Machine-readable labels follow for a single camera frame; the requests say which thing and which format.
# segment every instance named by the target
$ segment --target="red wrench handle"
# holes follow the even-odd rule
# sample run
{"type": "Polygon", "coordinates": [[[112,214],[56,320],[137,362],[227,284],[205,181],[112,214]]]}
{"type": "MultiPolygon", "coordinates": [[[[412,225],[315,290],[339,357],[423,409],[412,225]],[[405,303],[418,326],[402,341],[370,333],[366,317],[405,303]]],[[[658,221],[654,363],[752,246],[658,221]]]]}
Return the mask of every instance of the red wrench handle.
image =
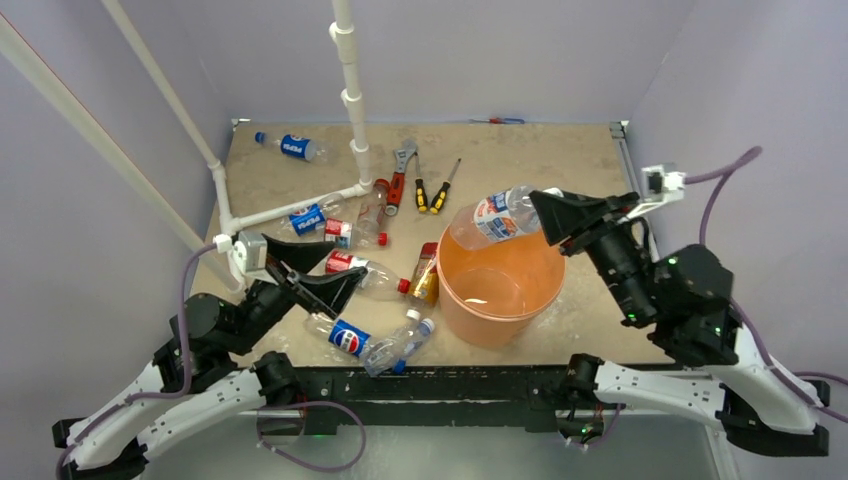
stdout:
{"type": "Polygon", "coordinates": [[[386,197],[386,214],[396,215],[400,206],[400,197],[403,196],[403,182],[406,175],[395,172],[392,175],[392,183],[389,186],[389,196],[386,197]]]}

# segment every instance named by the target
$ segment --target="yellow screwdriver handle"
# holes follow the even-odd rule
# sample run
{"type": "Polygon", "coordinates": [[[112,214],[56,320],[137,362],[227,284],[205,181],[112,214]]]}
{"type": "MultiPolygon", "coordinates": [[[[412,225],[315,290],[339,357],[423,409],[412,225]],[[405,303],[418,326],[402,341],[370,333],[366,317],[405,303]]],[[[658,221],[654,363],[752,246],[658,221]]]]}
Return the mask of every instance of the yellow screwdriver handle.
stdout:
{"type": "Polygon", "coordinates": [[[445,205],[445,200],[447,200],[448,197],[448,190],[450,190],[450,182],[443,183],[442,188],[440,188],[436,196],[433,197],[433,203],[430,204],[430,213],[435,215],[442,210],[442,207],[445,205]]]}
{"type": "Polygon", "coordinates": [[[415,179],[415,203],[419,212],[427,211],[427,193],[424,192],[424,180],[420,178],[415,179]]]}

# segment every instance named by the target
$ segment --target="white pvc pipe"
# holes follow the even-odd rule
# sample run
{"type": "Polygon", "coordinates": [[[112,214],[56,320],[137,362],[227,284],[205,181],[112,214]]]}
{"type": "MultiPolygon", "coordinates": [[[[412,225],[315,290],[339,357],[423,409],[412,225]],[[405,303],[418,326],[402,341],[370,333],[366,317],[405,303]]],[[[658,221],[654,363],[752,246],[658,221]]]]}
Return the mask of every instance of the white pvc pipe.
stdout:
{"type": "Polygon", "coordinates": [[[318,200],[321,200],[327,195],[340,193],[344,198],[353,198],[365,195],[366,193],[368,193],[368,191],[369,190],[364,188],[362,185],[356,184],[352,187],[336,190],[335,192],[325,193],[323,195],[318,195],[317,197],[308,198],[306,200],[301,200],[299,202],[284,205],[282,207],[273,208],[271,210],[266,210],[260,213],[254,213],[253,215],[248,215],[246,217],[234,218],[233,223],[235,224],[237,230],[242,230],[247,227],[252,227],[253,225],[258,225],[260,223],[265,223],[269,220],[274,220],[277,218],[284,217],[286,215],[290,215],[302,208],[308,207],[309,205],[318,202],[318,200]]]}
{"type": "Polygon", "coordinates": [[[359,185],[368,192],[371,191],[374,179],[371,177],[371,156],[365,137],[365,104],[359,87],[356,35],[350,16],[350,0],[333,0],[333,14],[336,21],[330,25],[330,38],[336,44],[344,71],[345,89],[342,90],[341,97],[353,127],[350,149],[359,167],[359,185]]]}
{"type": "MultiPolygon", "coordinates": [[[[127,184],[135,190],[156,214],[190,249],[204,245],[191,227],[171,207],[156,188],[138,170],[135,164],[115,143],[97,120],[86,110],[59,77],[44,63],[23,37],[0,14],[0,51],[35,87],[44,98],[73,126],[77,132],[109,163],[127,184]]],[[[210,255],[201,260],[227,286],[237,288],[237,282],[223,265],[210,255]]]]}
{"type": "Polygon", "coordinates": [[[212,153],[212,149],[209,148],[209,144],[206,143],[206,139],[203,138],[200,129],[197,128],[194,120],[191,119],[191,115],[189,115],[174,87],[171,86],[165,73],[159,67],[159,64],[156,63],[150,49],[147,48],[135,25],[133,25],[127,12],[121,7],[118,0],[101,0],[101,3],[103,3],[103,7],[106,8],[115,25],[118,26],[118,29],[124,35],[124,38],[133,49],[133,52],[135,52],[139,61],[141,61],[144,69],[147,70],[153,83],[159,88],[165,101],[168,102],[171,110],[174,111],[174,114],[177,116],[186,133],[188,133],[188,136],[194,142],[197,149],[200,150],[203,159],[206,160],[206,165],[212,171],[212,180],[215,182],[215,194],[218,199],[218,215],[221,230],[228,235],[234,234],[235,231],[230,231],[230,223],[233,216],[230,212],[230,201],[227,196],[227,174],[224,166],[221,165],[221,161],[212,153]]]}

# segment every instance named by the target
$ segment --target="red label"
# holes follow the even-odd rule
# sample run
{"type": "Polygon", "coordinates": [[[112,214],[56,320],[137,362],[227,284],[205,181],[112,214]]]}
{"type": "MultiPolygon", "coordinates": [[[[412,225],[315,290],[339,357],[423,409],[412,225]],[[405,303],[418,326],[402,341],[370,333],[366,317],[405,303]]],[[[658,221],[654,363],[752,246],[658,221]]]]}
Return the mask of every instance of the red label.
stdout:
{"type": "Polygon", "coordinates": [[[328,218],[327,225],[324,227],[324,232],[330,235],[341,235],[344,222],[335,218],[328,218]]]}
{"type": "Polygon", "coordinates": [[[327,265],[324,267],[324,272],[337,273],[349,270],[351,260],[353,260],[353,255],[333,250],[330,253],[330,257],[327,258],[327,265]]]}

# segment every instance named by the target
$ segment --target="pepsi logo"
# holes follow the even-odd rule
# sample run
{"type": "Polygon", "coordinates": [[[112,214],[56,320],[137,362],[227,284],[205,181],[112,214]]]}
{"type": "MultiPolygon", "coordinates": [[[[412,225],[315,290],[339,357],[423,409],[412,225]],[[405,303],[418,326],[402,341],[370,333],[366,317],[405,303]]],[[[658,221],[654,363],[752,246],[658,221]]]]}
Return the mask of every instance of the pepsi logo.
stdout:
{"type": "Polygon", "coordinates": [[[353,330],[340,330],[333,337],[333,343],[347,353],[356,353],[359,350],[360,342],[359,335],[353,330]]]}

